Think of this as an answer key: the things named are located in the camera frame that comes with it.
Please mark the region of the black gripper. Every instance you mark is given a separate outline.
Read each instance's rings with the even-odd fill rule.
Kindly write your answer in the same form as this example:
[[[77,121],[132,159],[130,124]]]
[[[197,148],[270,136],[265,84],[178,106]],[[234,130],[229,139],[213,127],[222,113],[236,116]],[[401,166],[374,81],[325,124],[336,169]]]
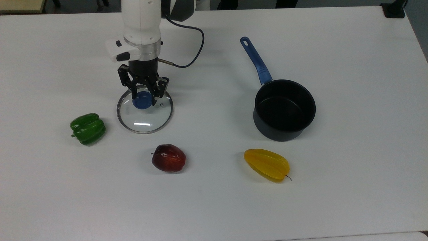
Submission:
[[[127,87],[131,93],[132,99],[137,96],[137,82],[134,80],[134,75],[138,77],[143,84],[143,80],[148,80],[151,93],[151,105],[156,105],[156,99],[162,98],[166,93],[169,84],[169,78],[158,76],[158,58],[149,61],[128,61],[129,65],[122,64],[118,68],[118,75],[122,86]]]

